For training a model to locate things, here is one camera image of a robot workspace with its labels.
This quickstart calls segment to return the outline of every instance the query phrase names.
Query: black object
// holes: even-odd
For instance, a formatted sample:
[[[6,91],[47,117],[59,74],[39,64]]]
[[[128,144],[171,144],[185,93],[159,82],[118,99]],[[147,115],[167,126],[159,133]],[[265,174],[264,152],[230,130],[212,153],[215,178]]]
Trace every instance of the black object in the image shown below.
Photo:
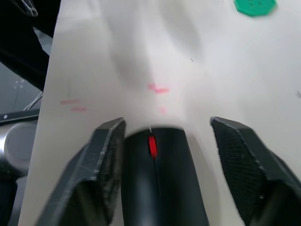
[[[15,180],[0,179],[0,225],[8,225],[13,210],[17,184]]]
[[[39,14],[32,0],[10,0],[26,16],[37,17]]]
[[[0,126],[21,121],[34,121],[39,118],[39,109],[0,114]]]
[[[20,0],[2,0],[0,61],[40,90],[44,89],[49,55],[33,27],[53,37],[60,0],[32,0],[39,16],[30,17],[16,6]]]
[[[222,169],[246,226],[301,225],[301,184],[255,132],[211,118]]]
[[[158,155],[152,157],[150,136]],[[182,129],[160,128],[125,139],[121,198],[125,226],[207,226],[192,156]]]
[[[2,114],[0,115],[0,126],[7,124],[14,125],[17,122],[37,120],[39,112],[40,110],[36,109]],[[5,132],[2,130],[0,133],[0,139],[2,142],[6,143],[7,135],[4,134]],[[6,145],[2,144],[0,146],[0,226],[6,226],[9,222],[17,191],[16,180],[19,177],[24,176],[19,169],[16,169],[15,166],[9,164],[10,162],[7,160],[7,153],[5,152],[5,148],[9,146],[8,144],[9,142],[7,142]],[[10,160],[14,160],[15,163],[17,162],[14,156],[10,156]]]
[[[102,124],[65,168],[37,226],[107,226],[119,188],[126,123]]]

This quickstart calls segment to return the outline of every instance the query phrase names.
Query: mouse button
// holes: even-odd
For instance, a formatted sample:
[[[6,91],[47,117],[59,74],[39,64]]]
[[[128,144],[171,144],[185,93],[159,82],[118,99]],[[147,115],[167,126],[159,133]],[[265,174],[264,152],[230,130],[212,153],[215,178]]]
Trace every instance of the mouse button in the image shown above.
[[[174,226],[208,225],[185,132],[171,129],[161,137],[156,134],[155,167],[166,217]]]
[[[154,161],[149,153],[149,132],[125,140],[121,199],[125,226],[160,226],[159,194]]]

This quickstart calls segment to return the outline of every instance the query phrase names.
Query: white surface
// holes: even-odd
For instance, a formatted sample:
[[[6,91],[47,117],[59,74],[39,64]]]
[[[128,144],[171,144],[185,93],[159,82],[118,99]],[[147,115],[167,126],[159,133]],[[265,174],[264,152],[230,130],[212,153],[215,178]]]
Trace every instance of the white surface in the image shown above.
[[[120,116],[128,133],[183,126],[211,226],[242,225],[209,118],[252,127],[301,177],[300,10],[279,0],[251,18],[232,0],[62,0],[19,225],[34,225],[68,160]],[[70,98],[87,111],[60,104]],[[122,225],[120,205],[115,216]]]

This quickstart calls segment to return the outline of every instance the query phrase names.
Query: computer mouse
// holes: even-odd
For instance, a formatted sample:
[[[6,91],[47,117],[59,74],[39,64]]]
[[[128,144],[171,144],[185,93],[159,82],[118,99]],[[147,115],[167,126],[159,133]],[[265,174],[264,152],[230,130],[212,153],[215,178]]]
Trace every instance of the computer mouse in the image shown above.
[[[184,130],[151,128],[124,141],[125,226],[209,225]]]

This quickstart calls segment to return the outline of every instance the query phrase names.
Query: green object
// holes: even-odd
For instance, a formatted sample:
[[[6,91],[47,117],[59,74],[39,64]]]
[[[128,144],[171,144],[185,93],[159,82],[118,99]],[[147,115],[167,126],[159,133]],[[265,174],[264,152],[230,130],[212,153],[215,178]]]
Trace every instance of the green object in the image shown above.
[[[276,7],[276,0],[234,0],[238,12],[248,16],[264,16]]]

